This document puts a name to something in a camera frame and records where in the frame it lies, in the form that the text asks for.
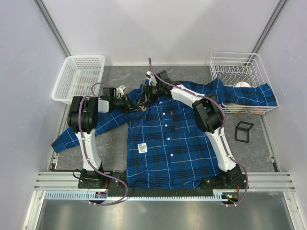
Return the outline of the blue plaid shirt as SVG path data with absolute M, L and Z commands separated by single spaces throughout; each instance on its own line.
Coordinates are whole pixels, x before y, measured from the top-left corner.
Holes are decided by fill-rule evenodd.
M 277 106 L 266 83 L 256 88 L 224 86 L 216 78 L 208 84 L 182 81 L 201 94 L 215 95 L 217 102 L 252 106 Z M 145 111 L 121 109 L 98 113 L 95 135 L 128 124 L 127 181 L 129 187 L 148 189 L 196 188 L 204 178 L 219 175 L 218 160 L 207 135 L 196 125 L 192 108 L 166 96 Z M 56 153 L 79 145 L 69 127 L 52 143 Z

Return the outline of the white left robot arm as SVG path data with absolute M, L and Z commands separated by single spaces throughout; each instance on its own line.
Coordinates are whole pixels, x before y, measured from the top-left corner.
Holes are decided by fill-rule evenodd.
M 79 188 L 101 188 L 105 185 L 106 177 L 102 174 L 104 169 L 95 142 L 98 114 L 110 113 L 115 109 L 125 113 L 142 110 L 124 90 L 123 85 L 119 88 L 107 87 L 99 97 L 90 96 L 84 99 L 74 96 L 72 99 L 67 121 L 76 134 L 83 156 L 83 168 L 79 170 L 80 175 L 76 176 Z

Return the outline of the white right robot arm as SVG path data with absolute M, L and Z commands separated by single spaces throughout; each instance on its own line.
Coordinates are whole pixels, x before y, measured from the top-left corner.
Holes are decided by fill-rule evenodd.
M 242 176 L 239 163 L 234 159 L 224 133 L 226 117 L 214 95 L 197 93 L 178 81 L 171 81 L 165 71 L 154 74 L 147 71 L 140 105 L 154 103 L 160 96 L 177 100 L 193 110 L 196 126 L 208 136 L 220 170 L 220 184 L 232 188 Z

